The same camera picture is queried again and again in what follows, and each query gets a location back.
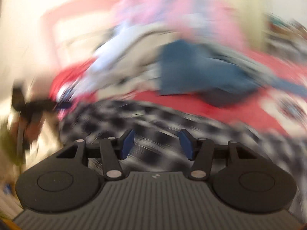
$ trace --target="pink frame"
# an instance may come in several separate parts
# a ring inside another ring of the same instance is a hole
[[[80,14],[86,14],[93,11],[110,11],[112,7],[120,0],[71,0],[51,9],[41,17],[41,36],[45,51],[44,59],[47,65],[55,67],[58,70],[63,68],[56,47],[53,27],[63,18],[69,18]]]

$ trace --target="ribbed surface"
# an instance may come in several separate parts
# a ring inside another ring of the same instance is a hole
[[[228,208],[203,182],[177,173],[131,174],[108,182],[83,208],[63,214],[24,211],[15,221],[23,230],[297,230],[288,212],[251,215]]]

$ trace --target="black object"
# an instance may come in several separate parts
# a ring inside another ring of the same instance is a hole
[[[22,93],[22,85],[15,85],[12,93],[12,107],[20,112],[20,116],[30,124],[32,121],[40,120],[44,111],[51,112],[58,109],[68,109],[70,102],[57,103],[50,99],[34,100],[26,103]],[[21,124],[17,133],[17,155],[24,156],[24,151],[30,149],[28,140],[24,137],[25,128]]]
[[[195,160],[188,174],[123,174],[118,159],[126,158],[133,136],[128,130],[99,144],[77,140],[27,170],[16,183],[25,210],[14,222],[23,230],[301,227],[287,211],[296,193],[293,178],[242,144],[216,145],[183,129],[181,146]],[[87,158],[99,157],[103,176],[86,167]],[[213,159],[225,159],[227,167],[210,176]]]
[[[237,104],[249,96],[255,94],[257,89],[240,94],[229,93],[227,91],[214,88],[209,91],[199,92],[199,96],[208,104],[215,107],[225,107]]]

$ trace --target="silver screw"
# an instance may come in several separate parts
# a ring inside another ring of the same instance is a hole
[[[122,172],[119,170],[109,170],[106,175],[110,178],[118,178],[122,175]]]
[[[206,172],[202,170],[194,170],[191,172],[191,176],[194,178],[204,178],[206,176]]]

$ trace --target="checkered blanket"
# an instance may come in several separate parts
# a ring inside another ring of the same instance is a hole
[[[235,140],[292,174],[298,190],[290,211],[307,222],[307,139],[259,134],[246,125],[231,127],[149,102],[116,100],[79,104],[61,121],[60,139],[68,143],[82,138],[93,143],[110,136],[120,137],[130,128],[135,130],[136,136],[128,158],[120,161],[125,173],[188,170],[193,162],[185,157],[177,137],[177,132],[183,128],[195,138],[210,138],[216,144]],[[90,160],[89,167],[102,172],[100,159]],[[212,173],[221,167],[221,163],[214,161]]]

